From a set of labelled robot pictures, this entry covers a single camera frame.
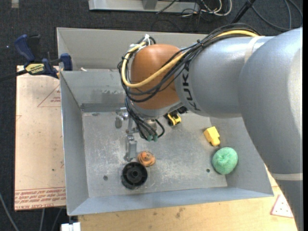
orange object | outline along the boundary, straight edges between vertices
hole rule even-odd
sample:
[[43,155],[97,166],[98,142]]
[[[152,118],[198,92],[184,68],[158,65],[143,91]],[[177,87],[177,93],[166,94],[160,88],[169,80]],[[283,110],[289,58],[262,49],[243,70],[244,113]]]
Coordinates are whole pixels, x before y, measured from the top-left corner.
[[[158,71],[175,53],[179,51],[179,48],[167,45],[167,44],[153,44],[147,46],[136,53],[135,58],[131,64],[131,73],[130,73],[130,81],[132,84],[139,83],[153,73]],[[160,74],[155,79],[153,79],[148,84],[139,87],[138,89],[141,91],[146,91],[148,89],[153,88],[155,85],[160,83],[163,76],[170,70],[173,66],[170,66],[166,70],[165,73]],[[135,105],[139,106],[142,109],[153,110],[153,109],[161,109],[174,103],[178,102],[180,99],[175,90],[174,82],[172,82],[168,87],[167,84],[174,78],[171,76],[169,80],[162,85],[161,90],[155,96],[150,98],[147,101],[141,103],[135,103]],[[131,91],[138,92],[137,89],[132,88]],[[143,99],[148,97],[148,94],[134,96],[135,99]]]
[[137,159],[145,167],[152,166],[156,162],[155,157],[149,151],[140,152]]

green foam ball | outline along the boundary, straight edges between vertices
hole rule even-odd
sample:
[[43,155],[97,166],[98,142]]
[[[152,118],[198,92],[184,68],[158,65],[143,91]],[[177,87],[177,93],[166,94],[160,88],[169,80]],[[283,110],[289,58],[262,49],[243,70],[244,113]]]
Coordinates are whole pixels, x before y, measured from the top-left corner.
[[216,151],[212,159],[214,169],[222,175],[231,173],[236,167],[238,156],[231,147],[223,147]]

wooden board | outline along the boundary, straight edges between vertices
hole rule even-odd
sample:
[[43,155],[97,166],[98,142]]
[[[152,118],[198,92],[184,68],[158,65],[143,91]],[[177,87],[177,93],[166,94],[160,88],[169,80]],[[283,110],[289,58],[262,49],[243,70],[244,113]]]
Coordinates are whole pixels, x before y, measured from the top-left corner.
[[274,196],[199,205],[78,216],[82,231],[297,231],[293,218],[270,214],[282,194],[270,177]]

black plastic part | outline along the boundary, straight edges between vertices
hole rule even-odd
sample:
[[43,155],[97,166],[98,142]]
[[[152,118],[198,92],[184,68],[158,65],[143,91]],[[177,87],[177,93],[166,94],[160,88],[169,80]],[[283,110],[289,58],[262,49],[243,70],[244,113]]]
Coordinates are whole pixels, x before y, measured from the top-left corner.
[[122,184],[128,189],[137,189],[146,182],[147,178],[146,168],[138,162],[128,163],[122,170]]
[[185,106],[182,106],[177,109],[180,114],[187,113],[188,109]]

cable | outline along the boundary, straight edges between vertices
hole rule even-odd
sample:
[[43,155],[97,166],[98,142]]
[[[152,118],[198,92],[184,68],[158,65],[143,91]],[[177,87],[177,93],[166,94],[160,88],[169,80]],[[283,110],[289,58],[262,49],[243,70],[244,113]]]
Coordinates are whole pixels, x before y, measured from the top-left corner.
[[44,216],[45,216],[45,208],[42,210],[42,217],[40,219],[39,231],[42,231],[43,222],[44,222]]
[[164,128],[164,126],[156,119],[155,120],[156,122],[157,122],[157,124],[161,127],[161,129],[162,129],[162,132],[161,132],[161,134],[160,135],[158,135],[158,137],[160,138],[160,137],[162,137],[163,135],[164,135],[164,133],[165,133],[165,128]]
[[251,5],[251,8],[252,8],[253,11],[257,14],[257,16],[260,17],[261,20],[263,20],[265,23],[269,24],[269,25],[272,26],[273,28],[275,28],[275,29],[277,29],[277,30],[282,30],[282,31],[289,31],[289,30],[292,29],[292,27],[291,27],[291,26],[292,26],[292,21],[291,21],[291,20],[292,20],[292,16],[291,16],[290,7],[289,7],[287,1],[289,1],[289,2],[297,9],[297,11],[300,13],[300,15],[301,15],[301,25],[300,25],[299,27],[303,26],[303,14],[302,14],[302,12],[300,11],[299,7],[298,7],[292,0],[284,0],[284,2],[285,2],[286,5],[287,5],[288,12],[289,12],[289,28],[286,28],[286,27],[282,27],[282,26],[278,26],[278,25],[273,24],[272,22],[270,22],[270,21],[268,21],[267,19],[265,19],[265,18],[256,10],[256,8],[255,8],[253,5]]
[[216,9],[210,9],[206,4],[205,4],[205,2],[204,2],[204,0],[201,0],[201,3],[205,6],[205,8],[208,10],[208,11],[206,11],[206,10],[204,10],[204,12],[209,12],[209,13],[214,13],[214,12],[219,12],[220,10],[221,10],[221,8],[222,8],[222,2],[221,2],[221,0],[219,0],[219,9],[217,10],[217,8]]
[[[168,72],[162,77],[161,81],[156,84],[155,86],[151,87],[148,90],[145,91],[141,91],[140,89],[136,89],[138,92],[136,91],[131,91],[129,87],[127,87],[122,78],[121,78],[121,84],[123,89],[125,90],[125,93],[127,95],[127,97],[133,101],[134,103],[141,103],[141,102],[145,102],[149,99],[151,99],[152,97],[154,97],[158,92],[163,91],[166,87],[168,87],[175,78],[177,78],[181,71],[183,71],[183,69],[185,67],[188,67],[190,60],[192,60],[196,55],[198,55],[203,49],[205,49],[206,47],[208,47],[209,45],[222,40],[222,39],[227,39],[227,38],[231,38],[231,37],[242,37],[242,36],[259,36],[259,33],[256,32],[252,27],[248,26],[247,24],[244,23],[236,23],[236,24],[231,24],[231,25],[226,25],[226,26],[222,26],[220,28],[217,28],[216,30],[212,31],[209,35],[207,35],[203,40],[198,40],[197,43],[179,50],[177,53],[175,53],[163,66],[162,68],[171,62],[171,60],[173,60],[175,58],[175,56],[177,56],[179,53],[184,52],[183,54],[185,54],[185,57],[183,59],[181,59],[180,61],[176,62],[169,70]],[[122,69],[121,69],[121,63],[120,62],[118,64],[118,69],[119,69],[119,73],[121,74]],[[127,68],[125,70],[125,77],[127,79],[129,79],[129,74],[127,71]],[[133,96],[137,95],[137,96],[146,96],[145,98],[141,98],[141,99],[135,99]]]
[[204,13],[209,13],[209,14],[214,14],[214,15],[217,15],[217,16],[226,16],[228,14],[230,14],[231,10],[232,10],[232,0],[227,0],[229,1],[229,9],[227,12],[224,12],[224,13],[219,13],[222,9],[222,1],[221,0],[218,0],[219,1],[219,8],[217,9],[210,9],[204,2],[204,0],[201,0],[201,3],[205,6],[206,10],[204,9],[201,9],[201,12],[204,12]]
[[[239,34],[239,35],[245,35],[245,36],[249,36],[249,37],[254,37],[257,36],[256,34],[252,33],[252,32],[248,32],[248,31],[244,31],[244,30],[232,30],[229,32],[224,32],[219,36],[224,36],[224,35],[231,35],[231,34]],[[173,66],[175,63],[177,63],[178,61],[181,60],[181,58],[183,58],[186,55],[186,53],[181,54],[179,56],[177,56],[176,58],[174,58],[172,61],[170,61],[168,64],[166,64],[164,67],[160,68],[158,71],[156,71],[154,74],[152,74],[151,76],[147,77],[145,80],[136,83],[136,84],[131,84],[128,83],[128,81],[126,80],[125,77],[125,70],[126,70],[126,63],[127,63],[127,57],[129,57],[129,55],[127,54],[124,57],[124,61],[122,63],[122,72],[121,72],[121,76],[122,76],[122,81],[124,83],[124,85],[126,85],[127,87],[130,88],[139,88],[142,87],[146,84],[148,84],[149,82],[151,82],[152,80],[154,80],[157,76],[159,76],[160,74],[162,74],[163,72],[165,72],[166,70],[168,70],[171,66]]]
[[166,6],[165,8],[163,8],[162,10],[160,10],[159,12],[157,12],[156,14],[159,14],[159,13],[165,11],[166,9],[170,8],[170,6],[171,6],[172,4],[174,4],[175,2],[176,2],[176,0],[173,0],[168,6]]
[[55,228],[55,226],[56,226],[56,224],[57,224],[57,220],[58,220],[58,218],[59,218],[59,216],[60,216],[61,211],[62,211],[62,208],[60,208],[60,210],[59,210],[59,212],[58,212],[58,214],[57,214],[57,216],[56,216],[56,219],[55,219],[54,222],[53,222],[53,225],[52,225],[52,227],[51,227],[51,231],[54,230],[54,228]]
[[4,202],[3,198],[2,198],[2,194],[1,194],[1,193],[0,193],[0,201],[1,201],[1,203],[2,203],[2,206],[3,206],[3,208],[4,208],[5,213],[6,213],[7,217],[9,218],[11,224],[13,225],[14,229],[15,229],[16,231],[19,231],[19,229],[18,229],[18,227],[16,226],[14,220],[12,219],[12,216],[11,216],[10,213],[9,213],[8,208],[7,208],[6,205],[5,205],[5,202]]

